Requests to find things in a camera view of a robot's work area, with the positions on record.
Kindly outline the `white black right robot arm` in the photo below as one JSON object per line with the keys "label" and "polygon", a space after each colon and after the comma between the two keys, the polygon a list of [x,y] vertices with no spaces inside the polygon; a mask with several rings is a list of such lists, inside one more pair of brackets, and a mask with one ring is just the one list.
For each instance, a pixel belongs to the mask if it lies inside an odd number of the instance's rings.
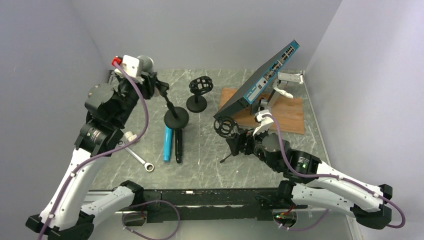
{"label": "white black right robot arm", "polygon": [[316,206],[344,213],[365,227],[390,227],[392,209],[388,203],[393,189],[353,179],[318,157],[291,148],[276,133],[253,135],[242,131],[226,139],[231,154],[254,155],[284,180],[269,200],[279,207]]}

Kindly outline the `black round base stand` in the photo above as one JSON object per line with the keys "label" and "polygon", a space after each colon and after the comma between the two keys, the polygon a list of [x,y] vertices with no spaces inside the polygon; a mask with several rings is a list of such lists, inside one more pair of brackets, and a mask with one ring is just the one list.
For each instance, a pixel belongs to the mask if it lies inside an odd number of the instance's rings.
{"label": "black round base stand", "polygon": [[200,76],[192,80],[188,85],[193,94],[186,101],[187,109],[192,113],[201,113],[207,108],[207,100],[203,97],[209,93],[213,87],[213,80],[209,76]]}

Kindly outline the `black microphone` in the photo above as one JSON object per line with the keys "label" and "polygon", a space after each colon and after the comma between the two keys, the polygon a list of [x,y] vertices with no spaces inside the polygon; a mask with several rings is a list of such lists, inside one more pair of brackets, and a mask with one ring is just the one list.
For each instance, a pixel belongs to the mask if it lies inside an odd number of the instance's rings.
{"label": "black microphone", "polygon": [[174,133],[175,159],[178,164],[183,162],[183,130],[178,128]]}

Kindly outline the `black clip microphone stand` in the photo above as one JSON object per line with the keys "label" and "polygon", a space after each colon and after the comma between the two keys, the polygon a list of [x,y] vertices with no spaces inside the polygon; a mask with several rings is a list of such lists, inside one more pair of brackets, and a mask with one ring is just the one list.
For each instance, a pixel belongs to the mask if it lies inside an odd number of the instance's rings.
{"label": "black clip microphone stand", "polygon": [[164,115],[164,123],[170,129],[183,129],[189,122],[189,114],[186,109],[174,104],[168,98],[169,84],[157,80],[155,83],[159,94],[165,99],[167,112]]}

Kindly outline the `black tripod shock mount stand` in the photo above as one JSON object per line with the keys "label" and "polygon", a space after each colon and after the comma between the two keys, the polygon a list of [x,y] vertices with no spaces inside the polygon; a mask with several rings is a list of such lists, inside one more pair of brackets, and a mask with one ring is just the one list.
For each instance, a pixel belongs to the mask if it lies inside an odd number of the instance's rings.
{"label": "black tripod shock mount stand", "polygon": [[[248,132],[246,129],[241,128],[238,123],[232,118],[227,116],[221,116],[215,119],[213,128],[215,132],[225,140],[228,138],[233,138],[236,136],[236,134],[241,134],[242,132]],[[229,158],[231,155],[231,152],[229,155],[227,155],[225,158],[220,160],[220,163],[224,163],[227,158]]]}

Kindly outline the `blue microphone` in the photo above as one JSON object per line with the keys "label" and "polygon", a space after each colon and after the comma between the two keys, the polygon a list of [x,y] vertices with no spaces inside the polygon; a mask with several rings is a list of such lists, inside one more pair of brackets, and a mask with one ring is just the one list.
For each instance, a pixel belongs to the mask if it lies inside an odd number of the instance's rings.
{"label": "blue microphone", "polygon": [[171,159],[171,149],[173,142],[173,130],[168,126],[164,126],[162,159],[165,163],[169,163]]}

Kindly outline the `silver head glitter microphone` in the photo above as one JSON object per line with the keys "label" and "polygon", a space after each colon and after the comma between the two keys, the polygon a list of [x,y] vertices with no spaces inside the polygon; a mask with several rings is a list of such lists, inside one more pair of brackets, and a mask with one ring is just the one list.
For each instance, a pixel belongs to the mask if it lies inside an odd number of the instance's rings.
{"label": "silver head glitter microphone", "polygon": [[140,61],[140,71],[151,73],[154,71],[154,61],[151,57],[146,55],[139,55],[137,59]]}

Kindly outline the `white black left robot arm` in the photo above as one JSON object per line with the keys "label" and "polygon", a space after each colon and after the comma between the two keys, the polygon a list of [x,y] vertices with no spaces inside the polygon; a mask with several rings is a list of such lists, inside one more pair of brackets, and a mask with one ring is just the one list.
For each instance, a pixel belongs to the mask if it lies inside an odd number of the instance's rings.
{"label": "white black left robot arm", "polygon": [[44,210],[30,216],[25,225],[38,239],[86,240],[94,228],[116,211],[139,209],[145,202],[144,188],[127,180],[93,203],[84,204],[90,186],[113,153],[129,143],[120,144],[123,128],[136,104],[147,108],[146,100],[168,84],[158,80],[154,71],[137,76],[118,76],[118,85],[93,86],[84,103],[85,124],[74,144],[71,161],[55,194]]}

